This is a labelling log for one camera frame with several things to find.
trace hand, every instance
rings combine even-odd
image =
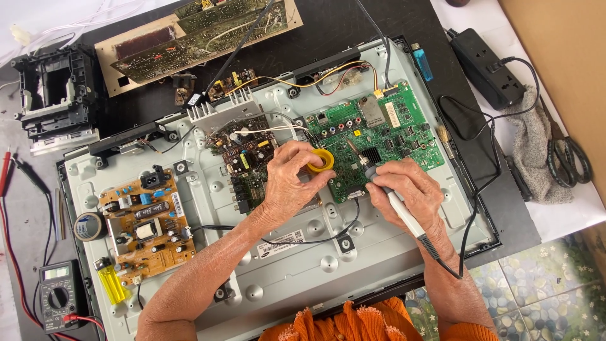
[[[336,176],[333,170],[325,170],[308,183],[299,180],[297,174],[307,163],[318,167],[324,164],[312,150],[311,144],[299,141],[288,141],[274,150],[273,159],[267,164],[265,200],[259,207],[273,225],[269,231],[291,219]]]
[[[440,185],[425,173],[411,158],[402,161],[389,161],[377,167],[379,175],[373,183],[367,183],[371,202],[383,213],[390,223],[408,232],[408,227],[398,217],[389,204],[389,199],[379,186],[393,189],[404,197],[404,204],[419,222],[428,236],[436,236],[444,231],[444,222],[438,214],[444,195]]]

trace tape roll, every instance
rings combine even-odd
[[[314,149],[311,152],[319,156],[320,159],[322,159],[322,162],[324,162],[324,165],[322,165],[321,167],[317,167],[312,165],[311,163],[308,163],[307,168],[311,173],[318,174],[322,171],[332,169],[335,165],[335,157],[326,149]]]
[[[97,212],[83,213],[76,219],[74,234],[82,241],[101,239],[107,235],[105,219]]]

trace digital multimeter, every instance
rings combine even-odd
[[[42,323],[46,334],[80,328],[84,323],[73,321],[65,327],[63,317],[75,313],[88,315],[86,294],[77,260],[43,266],[40,273],[40,302]]]

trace power strip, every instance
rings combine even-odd
[[[520,103],[526,89],[506,66],[494,69],[500,58],[473,29],[461,33],[448,30],[457,59],[465,76],[484,96],[494,110]]]

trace scissors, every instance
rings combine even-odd
[[[541,104],[545,110],[545,116],[551,126],[551,139],[547,143],[547,167],[549,173],[556,183],[565,188],[573,188],[577,183],[588,183],[593,177],[591,163],[581,147],[570,137],[564,136],[560,126],[553,120],[553,117],[547,110],[543,97]],[[579,174],[574,162],[574,155],[579,158],[583,174]]]

